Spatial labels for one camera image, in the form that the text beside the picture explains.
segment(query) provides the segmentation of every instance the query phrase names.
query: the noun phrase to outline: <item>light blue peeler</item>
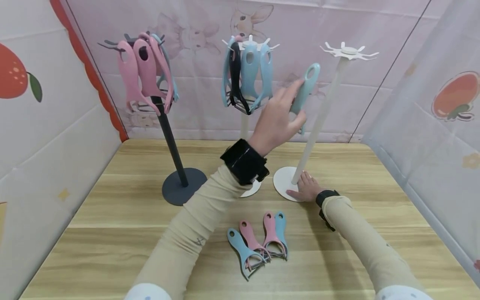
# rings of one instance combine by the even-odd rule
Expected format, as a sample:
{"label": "light blue peeler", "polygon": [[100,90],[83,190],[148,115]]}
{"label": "light blue peeler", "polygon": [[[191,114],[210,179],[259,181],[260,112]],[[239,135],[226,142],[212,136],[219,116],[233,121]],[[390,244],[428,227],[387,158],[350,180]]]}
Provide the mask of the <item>light blue peeler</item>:
{"label": "light blue peeler", "polygon": [[247,272],[247,270],[245,268],[246,264],[247,264],[247,260],[252,256],[257,256],[264,264],[266,264],[267,261],[264,259],[264,257],[261,254],[250,250],[245,245],[245,242],[243,241],[243,238],[240,235],[240,233],[238,231],[236,231],[235,229],[229,228],[227,230],[227,238],[228,238],[228,242],[230,243],[230,245],[232,245],[232,247],[240,255],[241,272],[242,272],[243,276],[245,277],[245,279],[248,281],[250,279],[250,276],[252,276],[253,273],[255,273],[255,271],[258,270],[258,268],[255,268],[251,272]]}
{"label": "light blue peeler", "polygon": [[[313,70],[313,74],[308,78],[308,74],[310,71]],[[294,114],[298,115],[298,113],[301,111],[303,105],[305,104],[305,101],[307,100],[308,95],[312,92],[313,88],[315,87],[315,83],[318,80],[318,75],[320,74],[320,64],[314,63],[312,64],[308,70],[305,72],[304,75],[304,80],[305,82],[302,84],[300,87],[297,96],[295,97],[295,100],[293,101],[292,106],[290,107],[290,111],[293,112]],[[303,125],[300,129],[300,134],[303,135],[305,133]]]}
{"label": "light blue peeler", "polygon": [[247,45],[241,57],[241,93],[244,97],[257,98],[255,91],[255,79],[257,78],[258,68],[260,67],[260,52],[256,45]]}
{"label": "light blue peeler", "polygon": [[227,97],[227,86],[231,89],[232,85],[230,80],[228,79],[229,68],[230,68],[230,48],[232,48],[232,44],[235,43],[235,37],[232,36],[230,41],[227,45],[227,51],[225,53],[225,60],[223,62],[223,75],[222,75],[222,100],[223,105],[228,107],[229,98]]}
{"label": "light blue peeler", "polygon": [[[168,59],[167,51],[165,50],[165,48],[163,48],[162,40],[154,33],[150,34],[150,36],[153,37],[157,41],[157,43],[160,45],[163,56],[165,56],[165,60],[167,61],[167,65],[171,73],[172,68],[170,67],[170,60]],[[156,85],[160,87],[160,84],[164,80],[165,80],[165,74],[163,73],[162,76],[160,76],[160,79],[156,82]],[[179,94],[178,94],[177,84],[175,83],[175,78],[173,77],[173,75],[172,75],[172,82],[173,82],[173,101],[177,102],[179,99]]]}
{"label": "light blue peeler", "polygon": [[253,111],[260,105],[262,99],[273,96],[272,93],[272,81],[273,81],[273,63],[272,54],[270,53],[270,46],[263,44],[260,49],[260,75],[262,76],[262,93],[257,97],[255,102],[250,107],[250,111]]}
{"label": "light blue peeler", "polygon": [[285,247],[285,260],[288,260],[288,247],[287,241],[285,240],[285,227],[287,226],[287,218],[285,214],[279,211],[275,215],[275,233],[276,237],[282,242]]}

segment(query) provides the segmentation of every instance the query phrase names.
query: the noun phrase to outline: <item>white round base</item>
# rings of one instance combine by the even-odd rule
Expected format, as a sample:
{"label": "white round base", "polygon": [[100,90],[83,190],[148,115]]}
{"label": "white round base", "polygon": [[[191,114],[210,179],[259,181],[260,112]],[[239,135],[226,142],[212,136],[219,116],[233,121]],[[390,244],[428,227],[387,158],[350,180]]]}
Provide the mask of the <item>white round base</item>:
{"label": "white round base", "polygon": [[249,197],[249,196],[252,196],[253,194],[255,194],[256,192],[258,192],[258,190],[260,189],[260,186],[262,185],[261,182],[258,182],[258,181],[254,181],[253,182],[253,186],[251,189],[249,189],[248,191],[246,191],[245,193],[242,194],[242,196],[240,196],[240,198],[245,198],[245,197]]}
{"label": "white round base", "polygon": [[293,190],[296,192],[299,190],[296,184],[292,184],[292,178],[296,170],[296,167],[283,167],[279,169],[273,175],[273,186],[275,187],[276,191],[285,199],[294,202],[301,202],[287,195],[287,190]]}

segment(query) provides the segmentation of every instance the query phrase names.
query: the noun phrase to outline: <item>pink wall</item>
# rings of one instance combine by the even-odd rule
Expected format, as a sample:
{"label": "pink wall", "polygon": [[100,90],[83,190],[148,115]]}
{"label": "pink wall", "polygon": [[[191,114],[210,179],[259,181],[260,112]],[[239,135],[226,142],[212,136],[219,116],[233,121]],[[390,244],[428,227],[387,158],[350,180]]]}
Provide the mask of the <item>pink wall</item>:
{"label": "pink wall", "polygon": [[[323,0],[315,7],[319,1],[304,1],[309,6],[233,0],[64,1],[130,138],[162,138],[162,132],[155,115],[126,112],[116,53],[97,44],[105,39],[116,42],[125,33],[133,36],[146,30],[166,34],[180,94],[169,119],[180,139],[239,137],[240,115],[234,108],[223,107],[220,99],[226,50],[221,40],[239,33],[241,25],[235,25],[244,21],[242,16],[249,21],[256,13],[261,21],[244,24],[245,33],[253,33],[259,42],[267,36],[272,44],[281,44],[273,52],[276,86],[300,76],[313,62],[322,66],[318,90],[306,104],[306,134],[294,137],[297,141],[308,137],[338,61],[319,45],[328,41],[338,47],[345,41],[357,48],[366,46],[365,53],[380,52],[376,60],[359,60],[349,66],[318,137],[322,142],[361,139],[451,2]],[[252,116],[251,130],[257,117],[258,113]]]}

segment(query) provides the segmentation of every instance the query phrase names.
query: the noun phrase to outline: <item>beige sleeve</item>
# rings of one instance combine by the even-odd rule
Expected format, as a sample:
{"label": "beige sleeve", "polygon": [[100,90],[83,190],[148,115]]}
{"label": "beige sleeve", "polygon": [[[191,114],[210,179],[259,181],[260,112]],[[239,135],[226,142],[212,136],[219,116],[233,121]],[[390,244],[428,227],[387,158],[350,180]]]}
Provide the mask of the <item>beige sleeve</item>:
{"label": "beige sleeve", "polygon": [[134,285],[152,283],[183,299],[198,255],[225,212],[251,186],[240,186],[225,165],[183,205],[145,263]]}
{"label": "beige sleeve", "polygon": [[322,204],[322,211],[328,223],[347,240],[367,269],[376,293],[390,286],[423,291],[407,262],[352,208],[350,199],[328,197]]}

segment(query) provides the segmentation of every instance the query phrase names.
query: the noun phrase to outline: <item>gray round base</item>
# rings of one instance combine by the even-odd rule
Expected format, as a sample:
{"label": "gray round base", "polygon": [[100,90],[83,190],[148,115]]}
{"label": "gray round base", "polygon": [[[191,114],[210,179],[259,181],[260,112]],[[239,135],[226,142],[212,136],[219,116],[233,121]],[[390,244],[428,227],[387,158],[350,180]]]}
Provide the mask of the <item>gray round base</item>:
{"label": "gray round base", "polygon": [[163,182],[162,195],[170,204],[182,206],[207,181],[205,174],[194,168],[185,168],[188,186],[183,187],[177,171],[170,174]]}

